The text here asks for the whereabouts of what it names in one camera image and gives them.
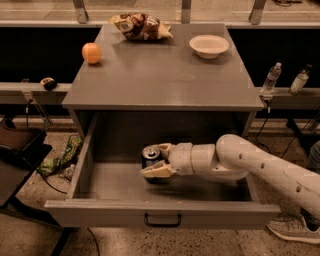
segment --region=sneaker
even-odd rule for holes
[[[320,227],[316,231],[310,231],[302,216],[278,217],[271,221],[267,227],[276,236],[284,240],[305,242],[310,244],[320,243]]]

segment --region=cable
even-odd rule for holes
[[[99,249],[98,241],[97,241],[96,237],[94,236],[92,230],[90,228],[87,228],[87,229],[88,229],[88,231],[91,233],[91,235],[93,237],[93,240],[94,240],[94,242],[96,244],[96,247],[97,247],[98,256],[100,256],[100,249]]]
[[[260,133],[262,132],[262,130],[263,130],[265,124],[267,123],[268,119],[269,119],[269,117],[267,116],[266,119],[264,120],[263,125],[262,125],[261,128],[260,128],[260,131],[259,131],[258,134],[256,135],[255,140],[256,140],[257,144],[265,147],[265,148],[268,150],[269,154],[270,154],[271,151],[270,151],[270,149],[268,148],[268,146],[258,140],[258,137],[259,137]]]
[[[312,120],[312,118],[310,118],[310,119],[308,120],[308,122],[304,125],[304,127],[302,127],[302,129],[300,130],[301,133],[302,133],[302,131],[308,126],[308,124],[310,123],[311,120]],[[283,152],[283,154],[282,154],[282,156],[281,156],[280,158],[283,158],[283,157],[284,157],[284,155],[287,153],[288,149],[290,148],[292,142],[293,142],[296,138],[297,138],[297,136],[294,136],[294,137],[293,137],[293,139],[289,142],[287,148],[284,150],[284,152]]]
[[[26,125],[27,125],[27,128],[29,128],[29,107],[32,102],[33,102],[33,99],[29,99],[29,101],[26,105]]]
[[[290,0],[290,1],[285,1],[284,3],[282,3],[282,1],[280,0],[275,0],[275,4],[276,5],[279,5],[279,6],[282,6],[282,7],[290,7],[292,4],[293,4],[293,0]]]
[[[51,187],[52,189],[54,189],[54,190],[56,190],[56,191],[58,191],[58,192],[60,192],[60,193],[62,193],[62,194],[67,194],[67,192],[61,191],[61,190],[55,188],[54,186],[52,186],[52,185],[47,181],[47,179],[43,176],[43,174],[42,174],[41,172],[39,172],[38,170],[36,170],[36,172],[40,174],[40,176],[42,177],[42,179],[48,184],[49,187]]]

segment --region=gray cabinet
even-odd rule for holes
[[[114,25],[102,27],[101,62],[82,65],[63,102],[84,145],[68,198],[45,205],[62,226],[260,229],[279,213],[259,202],[250,175],[161,184],[140,176],[146,145],[246,136],[263,108],[223,24],[172,25],[171,32],[172,39],[132,42]],[[201,59],[189,46],[199,34],[222,36],[230,48]]]

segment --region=drawer front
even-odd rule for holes
[[[280,212],[278,206],[254,202],[146,206],[71,199],[47,201],[45,207],[64,227],[262,229]]]

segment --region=drawer handle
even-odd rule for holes
[[[173,223],[173,224],[156,224],[156,223],[150,223],[149,220],[149,214],[145,214],[144,215],[144,223],[148,226],[148,227],[152,227],[152,228],[176,228],[179,227],[181,225],[181,214],[178,214],[178,221],[177,223]]]

